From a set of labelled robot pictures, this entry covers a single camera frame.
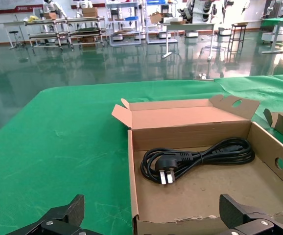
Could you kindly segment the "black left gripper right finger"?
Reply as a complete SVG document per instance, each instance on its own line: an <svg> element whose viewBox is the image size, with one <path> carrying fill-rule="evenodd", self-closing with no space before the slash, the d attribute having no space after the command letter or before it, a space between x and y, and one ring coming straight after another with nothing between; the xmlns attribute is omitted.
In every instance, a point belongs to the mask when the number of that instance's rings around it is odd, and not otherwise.
<svg viewBox="0 0 283 235"><path fill-rule="evenodd" d="M261 209L238 203L228 194L219 197L220 219L227 226L221 235L283 235L283 224Z"/></svg>

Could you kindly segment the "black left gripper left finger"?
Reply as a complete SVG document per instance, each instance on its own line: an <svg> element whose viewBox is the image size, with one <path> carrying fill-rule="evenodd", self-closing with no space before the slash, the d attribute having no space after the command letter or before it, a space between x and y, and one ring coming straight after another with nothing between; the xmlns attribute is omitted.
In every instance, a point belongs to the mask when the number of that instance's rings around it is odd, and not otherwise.
<svg viewBox="0 0 283 235"><path fill-rule="evenodd" d="M49 209L38 221L11 232L11 235L91 235L80 227L85 212L85 197L76 195L63 206Z"/></svg>

